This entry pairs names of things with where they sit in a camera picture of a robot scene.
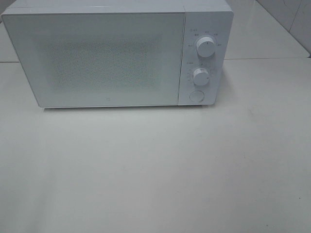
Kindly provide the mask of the white round door button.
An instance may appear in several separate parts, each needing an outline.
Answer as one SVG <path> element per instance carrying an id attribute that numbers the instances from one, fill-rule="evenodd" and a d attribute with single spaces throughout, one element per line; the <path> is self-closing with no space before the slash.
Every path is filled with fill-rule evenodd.
<path id="1" fill-rule="evenodd" d="M 193 102 L 202 102 L 205 95 L 202 91 L 193 91 L 190 93 L 190 100 Z"/>

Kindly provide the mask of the white round knob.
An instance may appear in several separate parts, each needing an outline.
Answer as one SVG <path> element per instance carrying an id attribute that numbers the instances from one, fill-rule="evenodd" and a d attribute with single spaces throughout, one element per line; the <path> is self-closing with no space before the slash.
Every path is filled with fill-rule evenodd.
<path id="1" fill-rule="evenodd" d="M 195 42 L 195 46 L 198 56 L 208 58 L 216 51 L 216 40 L 211 35 L 204 35 Z"/>
<path id="2" fill-rule="evenodd" d="M 192 80 L 197 86 L 204 86 L 208 84 L 210 79 L 210 72 L 205 68 L 198 68 L 193 71 Z"/>

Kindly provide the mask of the white microwave door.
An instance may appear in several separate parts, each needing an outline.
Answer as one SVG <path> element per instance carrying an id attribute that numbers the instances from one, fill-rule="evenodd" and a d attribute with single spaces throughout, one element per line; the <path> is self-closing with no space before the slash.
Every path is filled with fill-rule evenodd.
<path id="1" fill-rule="evenodd" d="M 183 13 L 5 15 L 40 107 L 176 105 Z"/>

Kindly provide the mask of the white microwave oven body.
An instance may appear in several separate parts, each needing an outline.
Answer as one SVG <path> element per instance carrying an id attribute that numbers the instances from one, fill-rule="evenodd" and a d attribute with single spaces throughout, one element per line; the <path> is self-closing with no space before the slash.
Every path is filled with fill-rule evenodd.
<path id="1" fill-rule="evenodd" d="M 218 92 L 234 17 L 224 0 L 17 0 L 4 10 L 1 19 L 3 21 L 5 15 L 164 13 L 183 13 L 185 16 L 176 106 L 212 105 Z M 216 40 L 216 51 L 208 58 L 198 56 L 195 46 L 195 42 L 204 35 L 211 35 Z M 198 68 L 210 72 L 209 82 L 204 86 L 193 83 L 192 74 Z M 193 91 L 202 91 L 204 100 L 191 101 L 190 93 Z"/>

